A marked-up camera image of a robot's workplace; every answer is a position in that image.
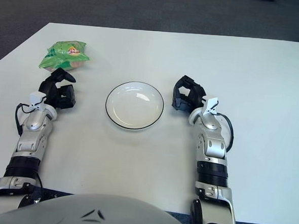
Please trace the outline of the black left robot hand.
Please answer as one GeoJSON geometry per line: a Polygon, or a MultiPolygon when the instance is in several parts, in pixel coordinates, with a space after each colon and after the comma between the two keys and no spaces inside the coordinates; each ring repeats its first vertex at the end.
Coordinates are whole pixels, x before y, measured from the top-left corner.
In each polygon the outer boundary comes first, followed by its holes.
{"type": "Polygon", "coordinates": [[[71,74],[64,71],[62,68],[58,68],[53,71],[48,78],[42,81],[38,90],[45,94],[44,103],[55,109],[72,108],[76,103],[72,84],[60,86],[59,88],[56,86],[57,83],[62,82],[63,80],[67,80],[71,83],[76,82],[71,74]]]}

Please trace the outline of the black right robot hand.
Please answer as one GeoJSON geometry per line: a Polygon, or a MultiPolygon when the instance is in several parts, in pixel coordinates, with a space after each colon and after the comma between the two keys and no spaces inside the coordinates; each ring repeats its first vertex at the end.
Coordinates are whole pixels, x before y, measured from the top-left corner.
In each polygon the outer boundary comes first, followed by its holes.
{"type": "Polygon", "coordinates": [[[172,107],[175,110],[186,111],[191,113],[197,108],[203,106],[202,97],[206,92],[202,86],[197,84],[193,79],[184,75],[173,88],[172,107]],[[188,95],[181,94],[179,88],[184,87],[189,90],[188,95]]]}

